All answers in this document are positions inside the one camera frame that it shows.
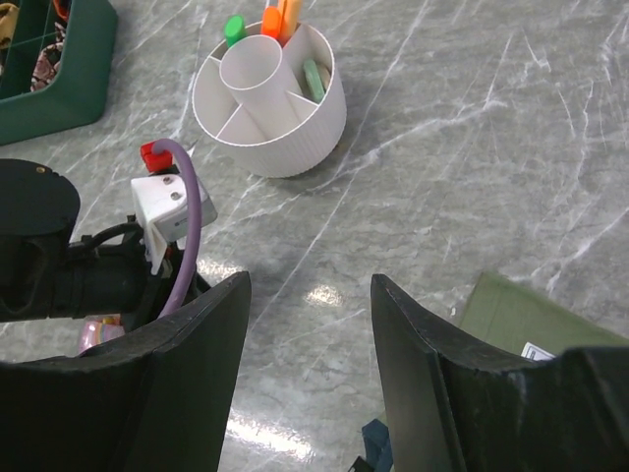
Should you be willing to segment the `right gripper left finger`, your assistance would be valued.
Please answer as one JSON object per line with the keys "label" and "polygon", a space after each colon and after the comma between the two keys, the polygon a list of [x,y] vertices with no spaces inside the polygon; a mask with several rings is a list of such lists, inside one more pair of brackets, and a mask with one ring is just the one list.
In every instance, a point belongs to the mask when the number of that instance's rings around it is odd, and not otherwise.
{"label": "right gripper left finger", "polygon": [[5,471],[214,471],[252,298],[232,274],[77,357],[1,367]]}

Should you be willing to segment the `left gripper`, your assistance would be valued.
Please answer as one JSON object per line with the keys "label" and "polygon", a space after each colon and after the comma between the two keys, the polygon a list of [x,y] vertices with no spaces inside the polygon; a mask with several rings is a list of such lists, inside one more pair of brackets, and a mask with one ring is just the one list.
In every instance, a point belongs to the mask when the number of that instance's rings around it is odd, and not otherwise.
{"label": "left gripper", "polygon": [[145,257],[143,229],[134,220],[86,235],[70,245],[56,270],[53,316],[84,319],[118,315],[137,329],[158,318],[182,271],[185,252],[166,247],[156,274]]}

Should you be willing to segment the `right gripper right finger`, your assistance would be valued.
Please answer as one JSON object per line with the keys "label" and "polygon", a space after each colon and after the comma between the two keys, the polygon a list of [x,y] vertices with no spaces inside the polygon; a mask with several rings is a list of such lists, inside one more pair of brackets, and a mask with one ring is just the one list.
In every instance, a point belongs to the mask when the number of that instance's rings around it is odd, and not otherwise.
{"label": "right gripper right finger", "polygon": [[374,345],[398,471],[624,471],[628,351],[532,361],[371,283]]}

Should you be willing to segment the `white round divided container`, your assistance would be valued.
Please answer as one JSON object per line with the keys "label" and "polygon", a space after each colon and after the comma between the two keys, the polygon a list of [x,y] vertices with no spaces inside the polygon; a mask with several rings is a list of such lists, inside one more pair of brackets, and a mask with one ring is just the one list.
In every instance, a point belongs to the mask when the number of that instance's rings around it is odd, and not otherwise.
{"label": "white round divided container", "polygon": [[[334,52],[316,28],[300,24],[286,45],[247,26],[247,36],[206,57],[193,88],[197,122],[233,161],[267,178],[293,177],[316,167],[340,143],[347,105]],[[303,64],[325,65],[331,82],[315,103]]]}

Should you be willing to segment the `black green highlighter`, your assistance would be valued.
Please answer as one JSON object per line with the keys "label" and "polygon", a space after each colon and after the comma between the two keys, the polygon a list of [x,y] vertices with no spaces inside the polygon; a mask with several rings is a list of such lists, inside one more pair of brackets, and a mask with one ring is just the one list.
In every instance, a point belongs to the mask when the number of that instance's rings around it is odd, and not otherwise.
{"label": "black green highlighter", "polygon": [[224,37],[227,47],[232,47],[247,36],[246,22],[243,16],[231,16],[224,26]]}

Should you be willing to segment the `black orange highlighter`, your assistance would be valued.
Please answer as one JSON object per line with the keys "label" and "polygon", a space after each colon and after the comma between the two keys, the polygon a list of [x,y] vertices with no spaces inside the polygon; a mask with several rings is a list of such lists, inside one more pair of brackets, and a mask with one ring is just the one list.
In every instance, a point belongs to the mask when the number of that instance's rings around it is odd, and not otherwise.
{"label": "black orange highlighter", "polygon": [[264,9],[260,33],[276,40],[279,39],[282,29],[282,13],[276,6],[268,6]]}

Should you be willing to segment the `pink yellow highlighter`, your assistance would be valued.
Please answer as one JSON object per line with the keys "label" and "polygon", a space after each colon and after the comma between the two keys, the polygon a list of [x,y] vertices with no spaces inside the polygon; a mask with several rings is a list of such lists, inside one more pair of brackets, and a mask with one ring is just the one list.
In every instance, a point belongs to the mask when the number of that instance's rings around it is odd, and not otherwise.
{"label": "pink yellow highlighter", "polygon": [[278,10],[281,16],[281,27],[278,41],[285,45],[295,33],[302,9],[302,0],[279,0]]}

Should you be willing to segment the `clear pink crayon tube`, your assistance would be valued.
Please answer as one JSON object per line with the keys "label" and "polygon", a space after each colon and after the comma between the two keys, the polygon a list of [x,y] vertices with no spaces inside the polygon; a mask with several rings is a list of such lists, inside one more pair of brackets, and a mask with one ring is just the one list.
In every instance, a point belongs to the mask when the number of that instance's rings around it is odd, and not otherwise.
{"label": "clear pink crayon tube", "polygon": [[119,316],[105,316],[88,320],[80,337],[79,353],[82,354],[92,347],[124,334],[125,330]]}

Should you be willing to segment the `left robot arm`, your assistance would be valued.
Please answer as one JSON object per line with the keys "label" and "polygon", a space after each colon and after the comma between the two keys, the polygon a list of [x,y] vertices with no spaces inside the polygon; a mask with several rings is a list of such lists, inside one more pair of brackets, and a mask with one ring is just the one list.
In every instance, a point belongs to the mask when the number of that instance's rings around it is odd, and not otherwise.
{"label": "left robot arm", "polygon": [[32,161],[1,162],[1,320],[118,315],[125,331],[157,319],[183,264],[166,247],[157,273],[136,217],[72,241],[81,207],[76,187]]}

